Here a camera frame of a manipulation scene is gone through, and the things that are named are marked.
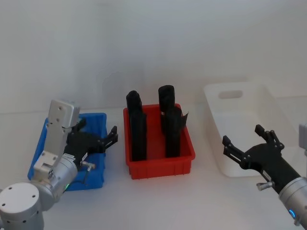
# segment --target blue bin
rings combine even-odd
[[[86,119],[86,126],[82,129],[84,132],[94,133],[100,135],[102,138],[107,136],[106,132],[106,114],[104,113],[88,113],[88,114],[80,114],[79,118]],[[46,118],[42,133],[40,135],[37,148],[29,169],[28,178],[31,178],[34,175],[34,164],[38,160],[40,154],[44,150],[45,139],[47,135],[46,124],[48,123],[48,119]],[[86,183],[82,184],[78,181],[83,181],[86,168],[82,168],[79,172],[77,177],[74,179],[74,182],[68,187],[67,191],[75,191],[75,190],[86,190],[86,189],[95,189],[101,188],[104,183],[104,169],[105,169],[105,153],[94,153],[89,155],[86,158],[87,162],[96,164],[96,168],[92,169],[89,173]]]

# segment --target blue led light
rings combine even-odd
[[[294,213],[294,211],[293,210],[289,210],[289,213],[290,213],[290,215],[295,219],[295,213]]]

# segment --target metal bracket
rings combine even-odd
[[[50,179],[53,168],[64,153],[68,133],[78,122],[80,107],[73,103],[52,100],[50,104],[47,136],[42,154],[34,165],[34,179]]]

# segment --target white wall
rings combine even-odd
[[[133,89],[180,103],[220,81],[307,95],[305,0],[2,0],[0,113],[125,105]]]

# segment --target black object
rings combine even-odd
[[[114,126],[106,138],[92,133],[82,132],[86,126],[86,120],[82,119],[71,129],[67,136],[67,145],[64,153],[75,157],[74,163],[80,169],[80,162],[85,160],[87,154],[104,153],[107,148],[118,141],[117,127]]]
[[[280,193],[289,182],[300,175],[282,158],[281,151],[284,149],[284,145],[273,130],[265,131],[261,125],[257,125],[255,132],[266,143],[242,152],[231,143],[227,136],[224,136],[224,155],[237,162],[242,169],[258,171],[266,181],[274,182],[273,189]]]
[[[129,92],[126,100],[130,119],[132,161],[144,161],[147,159],[147,116],[143,113],[142,101],[136,91]]]
[[[181,130],[186,126],[188,114],[182,116],[178,107],[168,109],[165,113],[165,155],[166,157],[180,156]]]
[[[127,108],[128,108],[129,116],[134,111],[137,111],[137,110],[142,111],[142,101],[141,101],[140,95],[135,90],[128,93],[128,95],[126,96],[126,101],[127,101]]]
[[[165,85],[159,88],[159,105],[161,111],[161,129],[165,134],[165,113],[175,107],[175,89],[172,85]]]

